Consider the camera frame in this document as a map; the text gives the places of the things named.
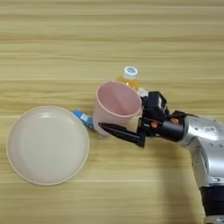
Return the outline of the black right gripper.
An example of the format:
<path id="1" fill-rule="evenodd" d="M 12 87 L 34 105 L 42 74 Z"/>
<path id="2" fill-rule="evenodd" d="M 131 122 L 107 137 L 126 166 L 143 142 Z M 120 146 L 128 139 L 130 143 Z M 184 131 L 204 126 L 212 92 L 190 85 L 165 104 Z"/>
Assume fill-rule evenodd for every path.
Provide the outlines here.
<path id="1" fill-rule="evenodd" d="M 137 125 L 139 133 L 112 123 L 99 122 L 98 125 L 110 135 L 143 148 L 145 137 L 180 141 L 184 135 L 185 122 L 184 117 L 170 113 L 163 96 L 151 95 L 142 98 L 142 116 Z"/>

